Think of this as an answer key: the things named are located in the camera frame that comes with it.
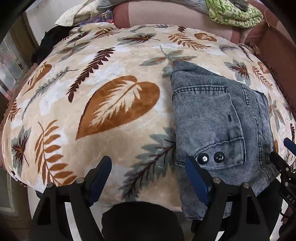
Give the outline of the blue denim pants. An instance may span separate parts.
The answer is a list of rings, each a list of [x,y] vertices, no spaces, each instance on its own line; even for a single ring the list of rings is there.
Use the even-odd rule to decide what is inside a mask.
[[[230,185],[250,184],[260,194],[277,177],[266,96],[247,85],[176,60],[171,74],[176,165],[182,211],[188,219],[206,212],[185,173],[194,158],[212,177]]]

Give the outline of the pink brown sofa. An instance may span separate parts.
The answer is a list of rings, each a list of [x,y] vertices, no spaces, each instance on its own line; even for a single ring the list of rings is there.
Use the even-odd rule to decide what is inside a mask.
[[[278,73],[283,89],[295,94],[295,43],[289,33],[264,4],[249,1],[263,13],[263,21],[252,29],[220,25],[207,14],[186,6],[160,1],[130,1],[117,5],[113,10],[118,28],[142,24],[168,24],[203,30],[223,37],[235,44],[253,43],[262,57]]]

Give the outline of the colourful packet beside pillow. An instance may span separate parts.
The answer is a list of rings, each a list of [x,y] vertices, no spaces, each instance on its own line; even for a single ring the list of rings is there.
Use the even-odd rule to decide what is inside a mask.
[[[83,26],[90,23],[113,23],[113,14],[111,10],[107,10],[104,13],[101,13],[100,15],[97,15],[93,18],[90,18],[88,20],[84,20],[78,24],[78,26]]]

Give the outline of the wooden glass panel door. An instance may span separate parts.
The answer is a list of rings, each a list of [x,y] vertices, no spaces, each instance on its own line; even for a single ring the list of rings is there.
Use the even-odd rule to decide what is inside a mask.
[[[21,78],[32,66],[38,43],[26,13],[16,19],[1,42],[1,93],[11,98]]]

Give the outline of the leaf pattern fleece blanket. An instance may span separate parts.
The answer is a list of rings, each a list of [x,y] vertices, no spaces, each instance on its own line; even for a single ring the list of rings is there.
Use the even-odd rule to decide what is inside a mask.
[[[243,45],[174,25],[74,28],[25,81],[1,129],[1,161],[16,181],[42,192],[73,183],[104,155],[112,172],[99,203],[146,201],[181,210],[175,172],[170,75],[197,64],[262,92],[275,149],[295,120],[269,70]]]

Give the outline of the green patterned folded blanket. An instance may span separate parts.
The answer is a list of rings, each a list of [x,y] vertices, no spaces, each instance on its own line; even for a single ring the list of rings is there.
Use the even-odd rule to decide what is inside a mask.
[[[222,25],[252,28],[263,20],[261,11],[247,2],[239,8],[232,1],[206,1],[206,5],[210,19]]]

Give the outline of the white crumpled cloth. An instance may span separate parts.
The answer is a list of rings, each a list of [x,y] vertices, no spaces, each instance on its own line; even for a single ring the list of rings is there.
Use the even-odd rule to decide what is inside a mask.
[[[71,27],[84,20],[89,20],[101,13],[101,10],[98,10],[99,3],[100,1],[86,1],[83,4],[76,5],[64,12],[60,18],[55,21],[55,24]]]

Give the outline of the black cloth at sofa edge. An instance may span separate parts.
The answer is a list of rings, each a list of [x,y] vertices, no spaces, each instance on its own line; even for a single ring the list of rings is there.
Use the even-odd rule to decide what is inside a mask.
[[[43,39],[41,40],[41,44],[35,50],[31,57],[31,62],[40,63],[51,53],[53,47],[58,44],[62,39],[69,36],[70,30],[74,27],[65,27],[57,25],[50,29],[48,32],[45,32]]]

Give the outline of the dark cloth on green blanket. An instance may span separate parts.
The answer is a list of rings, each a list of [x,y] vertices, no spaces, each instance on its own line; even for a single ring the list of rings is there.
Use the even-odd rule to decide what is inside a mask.
[[[247,11],[248,10],[248,3],[246,0],[230,0],[236,8],[240,9],[241,11]]]

